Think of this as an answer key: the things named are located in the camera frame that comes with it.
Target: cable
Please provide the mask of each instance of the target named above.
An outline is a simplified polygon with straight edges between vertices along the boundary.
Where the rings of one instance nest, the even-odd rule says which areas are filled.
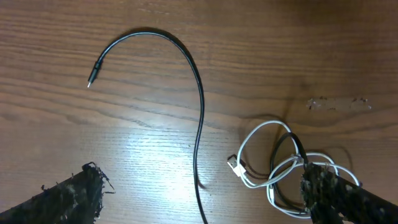
[[[193,57],[191,56],[191,53],[188,51],[186,46],[184,46],[184,44],[178,38],[176,38],[176,36],[172,35],[171,33],[167,32],[167,31],[164,31],[164,30],[149,28],[149,27],[134,29],[134,30],[128,32],[127,34],[124,34],[124,35],[118,37],[116,40],[111,42],[103,50],[101,55],[98,57],[98,60],[94,64],[93,70],[91,71],[91,75],[88,78],[88,86],[87,87],[90,87],[90,85],[95,81],[95,79],[98,75],[98,72],[101,69],[101,66],[102,66],[102,63],[103,63],[103,60],[104,60],[106,54],[118,43],[128,39],[129,37],[134,37],[134,36],[138,36],[138,35],[154,35],[154,36],[162,37],[162,38],[170,41],[171,43],[173,43],[187,59],[189,65],[191,66],[193,76],[195,77],[195,79],[197,81],[199,97],[200,97],[200,117],[199,117],[197,136],[196,136],[196,140],[195,140],[195,147],[193,148],[193,181],[195,184],[195,194],[197,197],[200,215],[201,215],[201,218],[202,218],[204,224],[207,224],[208,222],[206,219],[206,215],[205,215],[205,212],[203,211],[203,207],[202,207],[201,200],[200,200],[199,177],[198,177],[198,166],[197,166],[199,141],[200,141],[201,130],[203,127],[203,117],[205,115],[205,94],[203,91],[203,85],[201,83],[198,68],[195,64],[195,61],[193,60]]]
[[[275,156],[277,154],[278,149],[280,148],[280,145],[286,140],[286,138],[290,137],[293,133],[285,133],[283,134],[280,139],[276,142],[275,144],[275,148],[271,154],[271,158],[270,158],[270,168],[269,168],[269,172],[272,172],[274,170],[274,160],[275,160]],[[317,152],[311,152],[309,153],[311,156],[322,156],[325,159],[329,160],[329,162],[331,162],[332,164],[334,164],[333,159],[331,159],[330,157],[322,154],[322,153],[317,153]],[[298,208],[295,205],[293,205],[286,197],[285,195],[282,194],[282,192],[279,189],[278,183],[274,183],[272,185],[272,187],[275,189],[276,195],[279,197],[279,199],[289,208],[296,210],[302,214],[307,214],[302,208]]]
[[[255,184],[253,182],[251,182],[251,180],[249,180],[249,177],[247,177],[246,175],[246,170],[243,166],[240,165],[240,163],[237,163],[236,161],[241,161],[241,154],[242,151],[247,143],[247,141],[250,139],[250,137],[261,127],[267,125],[267,124],[280,124],[282,125],[287,133],[285,133],[284,135],[282,135],[282,137],[277,141],[277,144],[275,145],[275,149],[272,152],[271,155],[271,167],[270,167],[270,174],[269,174],[269,178],[267,181],[265,181],[264,183],[261,184]],[[278,164],[275,168],[274,168],[274,159],[275,159],[275,155],[276,152],[278,150],[278,148],[280,147],[280,145],[283,143],[283,141],[287,138],[290,137],[293,140],[293,144],[294,144],[294,148],[295,148],[295,154],[293,154],[292,156],[290,156],[289,158],[285,159],[284,161],[282,161],[280,164]],[[229,164],[229,166],[234,170],[235,174],[237,174],[238,177],[241,178],[241,180],[243,181],[243,183],[249,187],[250,189],[256,189],[256,188],[260,188],[260,187],[265,187],[266,188],[266,192],[267,192],[267,198],[269,203],[274,206],[276,209],[280,210],[281,212],[291,216],[291,217],[295,217],[295,218],[311,218],[307,213],[303,213],[302,209],[296,207],[293,208],[294,210],[288,210],[285,208],[282,208],[280,206],[278,206],[275,203],[275,191],[277,191],[277,194],[280,193],[279,188],[278,190],[274,190],[274,186],[277,186],[278,181],[282,180],[283,178],[285,178],[289,173],[291,173],[293,171],[293,169],[295,169],[296,167],[300,167],[300,166],[305,166],[308,164],[308,158],[307,156],[319,156],[319,157],[323,157],[326,160],[328,160],[328,162],[313,162],[316,165],[320,165],[320,166],[330,166],[333,167],[335,170],[336,175],[339,175],[338,169],[341,169],[343,171],[345,171],[346,173],[348,173],[354,180],[356,185],[360,185],[358,179],[355,177],[355,175],[349,171],[348,169],[336,165],[335,162],[333,161],[333,159],[331,159],[329,156],[320,153],[320,152],[309,152],[306,153],[304,151],[304,148],[300,142],[300,139],[297,137],[297,135],[295,135],[294,133],[291,132],[290,128],[283,122],[281,121],[276,121],[276,120],[272,120],[272,121],[266,121],[261,123],[259,126],[255,127],[246,137],[246,139],[242,142],[241,147],[239,148],[238,151],[238,155],[237,155],[237,159],[230,159],[227,163]],[[275,173],[284,165],[291,163],[290,167],[284,169],[280,174],[275,175]],[[287,199],[284,196],[281,196],[282,198],[282,202],[285,203],[285,201],[287,201]]]

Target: usb plug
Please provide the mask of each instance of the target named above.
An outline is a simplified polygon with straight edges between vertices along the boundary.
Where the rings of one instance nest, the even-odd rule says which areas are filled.
[[[232,171],[238,176],[238,177],[240,177],[241,176],[241,171],[242,171],[242,174],[244,174],[245,172],[246,172],[246,169],[244,168],[244,166],[242,165],[242,163],[238,163],[238,161],[236,160],[236,156],[235,155],[232,155],[229,159],[228,159],[228,161],[226,162],[229,166],[230,166],[230,168],[232,169]]]

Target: wooden table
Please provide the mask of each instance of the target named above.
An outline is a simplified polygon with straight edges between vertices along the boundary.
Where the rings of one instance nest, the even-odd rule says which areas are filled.
[[[393,0],[0,1],[0,210],[95,161],[116,189],[98,223],[201,223],[192,176],[199,99],[180,52],[158,37],[129,39],[86,87],[103,48],[142,26],[175,34],[200,70],[198,169],[210,223],[311,223],[277,211],[226,164],[272,116],[398,203],[397,9]],[[319,97],[326,106],[309,110]],[[344,104],[355,98],[371,109]],[[282,133],[256,133],[244,160],[268,173]],[[291,153],[287,142],[277,158]],[[301,172],[281,183],[298,201]]]

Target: black cable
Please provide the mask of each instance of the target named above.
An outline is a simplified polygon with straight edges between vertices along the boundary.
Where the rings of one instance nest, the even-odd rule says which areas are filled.
[[[195,194],[197,196],[197,202],[198,202],[198,207],[200,211],[201,218],[203,219],[204,224],[207,224],[207,219],[205,216],[205,213],[203,211],[203,207],[201,205],[201,200],[200,200],[200,194],[199,194],[199,178],[198,178],[198,167],[197,167],[197,157],[198,157],[198,148],[199,148],[199,141],[200,141],[200,135],[201,135],[201,130],[203,127],[203,117],[205,115],[205,94],[203,91],[203,85],[201,84],[201,79],[199,76],[199,71],[197,66],[195,65],[195,61],[193,60],[191,53],[188,51],[186,46],[178,39],[176,36],[172,35],[171,33],[160,30],[160,29],[155,29],[155,28],[149,28],[149,27],[143,27],[143,28],[138,28],[138,29],[133,29],[129,31],[127,34],[123,34],[122,36],[118,37],[116,40],[111,42],[101,53],[101,55],[98,57],[98,60],[95,62],[93,71],[91,72],[90,77],[88,78],[88,87],[94,82],[94,80],[97,77],[98,72],[101,69],[101,65],[103,63],[103,60],[106,56],[106,54],[118,43],[128,39],[129,37],[134,37],[137,35],[155,35],[158,37],[162,37],[166,40],[169,40],[171,43],[173,43],[178,49],[180,49],[181,53],[185,56],[187,59],[189,65],[191,66],[193,76],[195,77],[197,84],[198,84],[198,90],[199,90],[199,97],[200,97],[200,117],[199,117],[199,125],[198,125],[198,131],[197,131],[197,136],[195,140],[195,147],[193,148],[193,181],[195,184]]]
[[[291,137],[291,138],[293,139],[293,141],[296,143],[297,148],[298,148],[298,151],[299,151],[301,157],[304,159],[304,163],[305,163],[305,164],[308,164],[307,155],[306,155],[306,153],[305,153],[305,151],[304,151],[303,145],[301,144],[299,137],[297,137],[297,135],[294,134],[294,133],[285,133],[285,134],[283,134],[283,135],[280,137],[280,139],[276,142],[275,148],[274,148],[274,150],[273,150],[273,152],[272,152],[272,154],[271,154],[271,159],[270,159],[270,163],[269,163],[269,165],[270,165],[269,172],[270,172],[270,173],[274,170],[274,160],[275,160],[276,153],[278,152],[278,149],[280,148],[280,145],[281,145],[288,137]],[[289,199],[287,199],[287,198],[282,194],[282,192],[280,191],[280,188],[279,188],[279,186],[278,186],[278,183],[274,183],[274,184],[272,185],[272,187],[275,189],[276,195],[279,197],[279,199],[280,199],[284,204],[286,204],[286,206],[288,206],[289,208],[294,209],[294,210],[296,210],[296,211],[298,211],[298,212],[303,212],[303,214],[306,214],[306,212],[304,212],[304,210],[303,210],[302,208],[298,208],[298,207],[296,207],[295,205],[293,205],[293,204],[289,201]]]

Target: white cable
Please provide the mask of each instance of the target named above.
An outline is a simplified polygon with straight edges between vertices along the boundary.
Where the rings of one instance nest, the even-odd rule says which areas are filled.
[[[267,125],[267,124],[280,124],[282,125],[286,131],[288,133],[291,133],[290,128],[283,122],[278,121],[278,120],[271,120],[271,121],[266,121],[261,123],[259,126],[257,126],[256,128],[254,128],[246,137],[246,139],[242,142],[241,147],[239,148],[238,154],[237,154],[237,159],[236,161],[241,161],[241,154],[243,152],[243,149],[247,143],[247,141],[250,139],[250,137],[261,127]],[[237,167],[232,167],[234,169],[234,172],[237,174],[237,176],[240,176],[242,182],[250,189],[256,189],[256,188],[260,188],[260,187],[265,187],[267,190],[267,198],[269,203],[274,206],[276,209],[280,210],[281,212],[285,213],[286,215],[289,215],[291,217],[295,217],[295,218],[311,218],[311,216],[306,215],[304,213],[300,213],[298,211],[294,211],[294,210],[288,210],[285,208],[281,208],[278,205],[276,205],[275,203],[275,192],[274,189],[272,188],[272,184],[282,180],[284,177],[286,177],[289,173],[291,173],[293,171],[293,169],[295,169],[296,167],[299,166],[303,166],[304,163],[302,162],[302,158],[300,157],[300,153],[299,153],[299,148],[297,147],[296,142],[292,139],[293,144],[294,144],[294,148],[295,148],[295,154],[292,155],[291,157],[287,158],[286,160],[282,161],[280,164],[278,164],[275,169],[269,174],[268,180],[265,181],[264,183],[261,184],[255,184],[253,182],[251,182],[251,180],[246,176],[245,172],[246,170],[244,169],[244,167],[242,166],[237,166]],[[349,174],[355,184],[357,186],[360,185],[359,180],[355,177],[355,175],[349,171],[348,169],[336,165],[335,162],[333,161],[332,158],[330,158],[329,156],[320,153],[320,152],[308,152],[306,153],[307,156],[319,156],[319,157],[323,157],[326,160],[328,160],[328,162],[313,162],[316,165],[320,165],[320,166],[328,166],[328,167],[333,167],[335,170],[336,175],[339,175],[338,169],[341,169],[343,171],[345,171],[347,174]],[[283,167],[284,165],[293,162],[292,165],[288,168],[286,168],[285,170],[283,170],[280,174],[278,174],[277,176],[274,177],[274,174],[277,172],[277,170],[279,170],[281,167]]]

